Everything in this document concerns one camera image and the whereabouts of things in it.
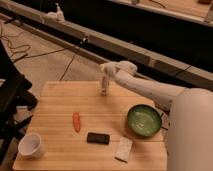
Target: carrot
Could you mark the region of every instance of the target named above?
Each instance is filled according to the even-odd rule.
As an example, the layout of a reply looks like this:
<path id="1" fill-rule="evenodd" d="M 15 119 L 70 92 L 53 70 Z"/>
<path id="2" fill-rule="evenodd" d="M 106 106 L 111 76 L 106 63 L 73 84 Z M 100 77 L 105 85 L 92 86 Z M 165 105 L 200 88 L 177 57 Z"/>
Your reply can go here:
<path id="1" fill-rule="evenodd" d="M 73 119 L 73 126 L 76 132 L 80 132 L 81 129 L 81 120 L 80 120 L 80 115 L 79 112 L 74 112 L 72 115 Z"/>

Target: cup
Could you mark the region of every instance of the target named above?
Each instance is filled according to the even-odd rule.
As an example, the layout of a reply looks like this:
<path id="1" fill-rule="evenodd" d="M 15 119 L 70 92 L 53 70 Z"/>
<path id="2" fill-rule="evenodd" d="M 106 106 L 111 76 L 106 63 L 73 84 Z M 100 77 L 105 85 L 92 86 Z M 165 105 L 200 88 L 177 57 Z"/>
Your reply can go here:
<path id="1" fill-rule="evenodd" d="M 41 157 L 44 150 L 40 135 L 37 133 L 26 134 L 18 144 L 18 152 L 26 157 Z"/>

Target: black phone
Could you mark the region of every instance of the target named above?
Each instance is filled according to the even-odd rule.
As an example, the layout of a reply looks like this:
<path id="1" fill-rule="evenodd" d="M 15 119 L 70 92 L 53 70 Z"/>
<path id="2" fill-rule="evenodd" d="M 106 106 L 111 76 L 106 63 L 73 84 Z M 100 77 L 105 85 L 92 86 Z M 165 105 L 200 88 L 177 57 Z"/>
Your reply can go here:
<path id="1" fill-rule="evenodd" d="M 99 144 L 109 144 L 110 136 L 108 134 L 88 132 L 87 142 L 99 143 Z"/>

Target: wooden table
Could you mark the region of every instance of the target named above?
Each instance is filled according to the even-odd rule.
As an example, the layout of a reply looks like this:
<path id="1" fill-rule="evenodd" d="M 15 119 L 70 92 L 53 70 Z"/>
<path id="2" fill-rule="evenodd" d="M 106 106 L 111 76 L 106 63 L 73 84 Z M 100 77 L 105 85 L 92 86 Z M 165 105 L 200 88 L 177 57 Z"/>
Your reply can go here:
<path id="1" fill-rule="evenodd" d="M 131 3 L 131 0 L 119 0 L 121 2 Z M 166 7 L 169 11 L 180 12 L 192 16 L 205 18 L 209 10 L 209 4 L 198 3 L 198 0 L 140 0 L 141 5 L 149 5 L 162 8 L 161 5 Z"/>
<path id="2" fill-rule="evenodd" d="M 166 150 L 161 132 L 141 138 L 126 126 L 127 111 L 135 104 L 152 101 L 115 83 L 109 95 L 100 95 L 99 82 L 48 82 L 28 127 L 44 142 L 45 154 L 39 159 L 18 154 L 14 171 L 165 171 Z M 80 112 L 81 131 L 73 129 L 72 114 Z M 110 144 L 88 144 L 88 132 L 110 134 Z M 129 162 L 114 158 L 121 136 L 133 140 Z"/>

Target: floor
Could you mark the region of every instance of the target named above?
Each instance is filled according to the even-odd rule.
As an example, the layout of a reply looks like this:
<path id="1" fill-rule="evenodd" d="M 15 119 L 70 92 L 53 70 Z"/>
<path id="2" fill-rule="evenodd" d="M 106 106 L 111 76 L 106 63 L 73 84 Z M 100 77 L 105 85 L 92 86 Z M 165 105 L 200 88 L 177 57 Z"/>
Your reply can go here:
<path id="1" fill-rule="evenodd" d="M 27 51 L 28 56 L 38 55 L 46 52 L 52 52 L 63 47 L 60 47 L 52 42 L 42 39 L 21 27 L 17 27 L 13 24 L 3 24 L 3 20 L 0 19 L 1 30 L 3 30 L 3 35 L 10 39 L 13 47 L 21 45 L 30 45 L 30 49 Z M 9 55 L 11 51 L 8 48 L 7 41 L 2 40 L 5 48 Z M 18 51 L 25 50 L 26 47 L 17 49 Z M 19 58 L 24 53 L 16 53 L 12 59 Z M 61 51 L 58 53 L 53 53 L 49 55 L 44 55 L 35 58 L 23 59 L 15 63 L 18 70 L 23 73 L 28 80 L 33 84 L 30 91 L 39 98 L 42 91 L 42 87 L 46 81 L 57 81 L 60 80 L 65 70 L 73 59 L 71 65 L 69 66 L 66 74 L 64 75 L 62 81 L 70 80 L 84 80 L 93 81 L 99 80 L 101 73 L 99 65 L 93 61 L 90 61 L 83 56 L 73 53 L 72 51 Z M 23 118 L 30 113 L 26 109 L 19 108 L 17 118 Z M 10 171 L 12 170 L 12 158 L 17 151 L 17 141 L 13 140 L 12 145 L 7 153 L 3 164 L 0 166 L 0 171 Z"/>

